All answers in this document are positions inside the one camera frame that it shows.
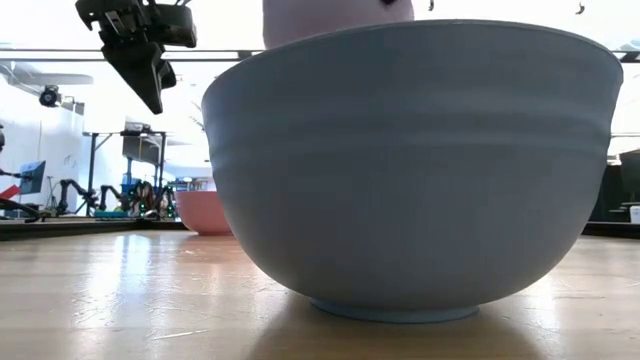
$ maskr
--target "computer monitor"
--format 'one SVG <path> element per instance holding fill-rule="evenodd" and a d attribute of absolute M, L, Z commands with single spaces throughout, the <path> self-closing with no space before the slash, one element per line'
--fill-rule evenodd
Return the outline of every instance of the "computer monitor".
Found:
<path fill-rule="evenodd" d="M 42 190 L 46 161 L 38 161 L 20 167 L 20 195 L 37 194 Z"/>

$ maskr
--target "robotic arm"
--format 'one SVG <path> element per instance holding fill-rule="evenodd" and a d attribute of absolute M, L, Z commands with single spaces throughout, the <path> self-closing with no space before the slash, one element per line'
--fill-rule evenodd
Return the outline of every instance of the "robotic arm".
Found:
<path fill-rule="evenodd" d="M 162 113 L 161 92 L 176 85 L 165 45 L 195 48 L 191 0 L 174 5 L 156 0 L 78 0 L 76 10 L 89 28 L 98 22 L 102 54 L 154 114 Z"/>

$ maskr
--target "bowl rim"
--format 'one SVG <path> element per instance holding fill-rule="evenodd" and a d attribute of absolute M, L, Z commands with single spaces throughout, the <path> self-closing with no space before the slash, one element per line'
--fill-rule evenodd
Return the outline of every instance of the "bowl rim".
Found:
<path fill-rule="evenodd" d="M 298 47 L 307 46 L 309 43 L 313 43 L 315 41 L 323 41 L 326 39 L 332 39 L 333 37 L 341 36 L 343 34 L 357 34 L 361 32 L 369 32 L 369 31 L 377 31 L 383 29 L 398 29 L 398 28 L 410 28 L 410 27 L 432 27 L 432 26 L 450 26 L 450 25 L 483 25 L 483 26 L 494 26 L 494 27 L 505 27 L 505 28 L 516 28 L 522 30 L 529 31 L 542 31 L 549 34 L 569 37 L 575 40 L 582 41 L 586 44 L 589 44 L 601 51 L 604 51 L 607 55 L 610 56 L 612 60 L 618 64 L 618 67 L 621 72 L 623 72 L 622 64 L 620 60 L 604 45 L 599 42 L 589 39 L 585 36 L 566 31 L 561 29 L 552 28 L 549 26 L 542 25 L 534 25 L 527 24 L 515 21 L 502 21 L 502 20 L 481 20 L 481 19 L 438 19 L 438 20 L 415 20 L 415 21 L 402 21 L 395 23 L 386 23 L 386 24 L 377 24 L 377 25 L 367 25 L 367 26 L 358 26 L 355 28 L 349 28 L 345 30 L 334 31 L 330 33 L 324 33 L 319 35 L 310 36 L 301 40 L 297 40 L 273 49 L 265 50 L 259 54 L 253 55 L 243 61 L 240 61 L 236 65 L 224 71 L 220 74 L 209 86 L 207 91 L 205 91 L 203 99 L 207 98 L 209 89 L 213 87 L 213 84 L 221 82 L 226 77 L 229 77 L 230 74 L 235 73 L 238 69 L 248 66 L 247 64 L 251 64 L 254 61 L 260 61 L 265 57 L 276 56 L 282 52 L 287 52 Z"/>

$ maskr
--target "bowl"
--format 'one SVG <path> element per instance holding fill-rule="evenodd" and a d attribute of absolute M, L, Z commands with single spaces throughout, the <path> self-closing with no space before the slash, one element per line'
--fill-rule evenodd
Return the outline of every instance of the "bowl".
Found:
<path fill-rule="evenodd" d="M 419 21 L 268 50 L 203 99 L 227 219 L 329 312 L 437 322 L 522 290 L 581 233 L 622 67 L 554 29 Z"/>
<path fill-rule="evenodd" d="M 176 207 L 184 226 L 198 235 L 231 233 L 216 191 L 178 191 Z"/>

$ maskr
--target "desk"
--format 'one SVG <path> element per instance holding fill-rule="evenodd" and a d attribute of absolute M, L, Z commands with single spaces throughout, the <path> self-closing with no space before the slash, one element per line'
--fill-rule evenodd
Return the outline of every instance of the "desk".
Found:
<path fill-rule="evenodd" d="M 640 359 L 640 242 L 582 238 L 530 288 L 436 325 L 323 313 L 231 237 L 0 243 L 3 359 Z"/>

